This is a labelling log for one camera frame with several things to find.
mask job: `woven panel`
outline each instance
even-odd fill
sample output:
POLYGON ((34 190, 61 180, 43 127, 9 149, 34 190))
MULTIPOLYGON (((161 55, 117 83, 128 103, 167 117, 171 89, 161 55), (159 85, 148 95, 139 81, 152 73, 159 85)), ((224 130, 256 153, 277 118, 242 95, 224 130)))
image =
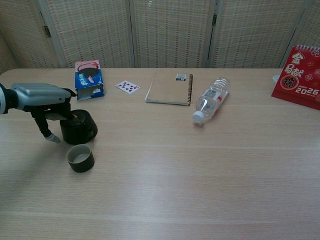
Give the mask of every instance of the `woven panel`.
POLYGON ((130 68, 125 0, 46 0, 67 64, 99 60, 103 68, 130 68))
POLYGON ((303 2, 224 0, 213 67, 278 68, 303 2))
POLYGON ((3 74, 4 72, 17 68, 17 65, 15 63, 14 58, 11 55, 11 52, 9 51, 3 36, 0 34, 0 74, 3 74))
POLYGON ((22 68, 54 68, 32 0, 0 0, 0 28, 22 68))
POLYGON ((303 15, 302 26, 297 33, 295 45, 320 47, 320 0, 315 0, 311 8, 303 15))
POLYGON ((209 3, 210 0, 131 0, 138 67, 201 67, 209 3))

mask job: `notebook spiral binding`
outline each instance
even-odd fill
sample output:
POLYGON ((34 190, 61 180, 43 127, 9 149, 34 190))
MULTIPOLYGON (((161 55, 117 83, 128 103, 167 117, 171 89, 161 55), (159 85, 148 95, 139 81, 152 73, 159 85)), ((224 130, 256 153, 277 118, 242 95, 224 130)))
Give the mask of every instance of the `notebook spiral binding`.
POLYGON ((192 82, 193 82, 193 79, 194 79, 194 75, 193 74, 190 74, 189 76, 189 87, 188 87, 188 103, 190 106, 190 103, 191 103, 191 94, 192 94, 192 82))
POLYGON ((320 51, 320 47, 316 47, 316 46, 308 46, 308 45, 297 45, 295 47, 295 50, 301 50, 301 51, 320 51))

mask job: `playing card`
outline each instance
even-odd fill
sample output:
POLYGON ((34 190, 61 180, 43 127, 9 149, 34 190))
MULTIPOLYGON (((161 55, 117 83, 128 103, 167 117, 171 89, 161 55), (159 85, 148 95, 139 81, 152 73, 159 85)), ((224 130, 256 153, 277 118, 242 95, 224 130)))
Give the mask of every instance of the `playing card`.
POLYGON ((126 92, 127 94, 132 94, 137 91, 140 87, 130 81, 122 81, 115 85, 116 88, 121 89, 122 91, 126 92))

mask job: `bottle cap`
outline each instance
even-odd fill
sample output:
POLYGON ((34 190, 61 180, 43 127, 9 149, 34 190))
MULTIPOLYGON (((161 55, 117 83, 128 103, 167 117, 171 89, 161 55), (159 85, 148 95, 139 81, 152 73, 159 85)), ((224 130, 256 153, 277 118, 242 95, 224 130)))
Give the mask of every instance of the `bottle cap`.
POLYGON ((192 117, 197 124, 202 124, 205 121, 205 115, 202 111, 196 111, 192 117))

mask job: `black cup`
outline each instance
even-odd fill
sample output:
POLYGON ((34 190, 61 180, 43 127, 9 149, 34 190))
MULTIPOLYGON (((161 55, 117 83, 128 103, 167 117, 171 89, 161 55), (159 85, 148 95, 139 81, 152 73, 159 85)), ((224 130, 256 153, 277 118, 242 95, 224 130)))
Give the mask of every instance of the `black cup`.
POLYGON ((66 158, 71 168, 77 173, 84 173, 95 164, 94 155, 85 144, 73 146, 66 154, 66 158))
POLYGON ((85 144, 93 139, 98 128, 95 121, 86 110, 78 109, 71 111, 78 120, 61 120, 60 127, 63 139, 71 145, 85 144))

